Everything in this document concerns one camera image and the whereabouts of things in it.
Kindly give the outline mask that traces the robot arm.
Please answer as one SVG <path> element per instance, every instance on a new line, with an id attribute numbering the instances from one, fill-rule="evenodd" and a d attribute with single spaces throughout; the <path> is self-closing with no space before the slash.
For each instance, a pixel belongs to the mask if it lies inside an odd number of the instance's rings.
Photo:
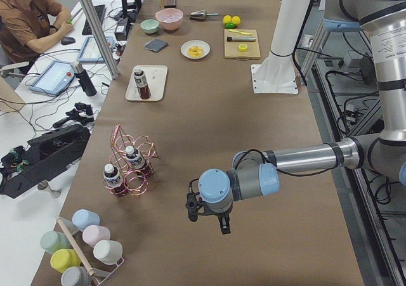
<path id="1" fill-rule="evenodd" d="M 405 182 L 405 0 L 327 0 L 324 26 L 369 33 L 382 132 L 299 149 L 239 152 L 231 170 L 209 169 L 195 180 L 198 191 L 189 189 L 185 204 L 190 221 L 216 216 L 228 234 L 233 203 L 277 192 L 279 174 L 305 177 L 337 167 L 364 168 Z"/>

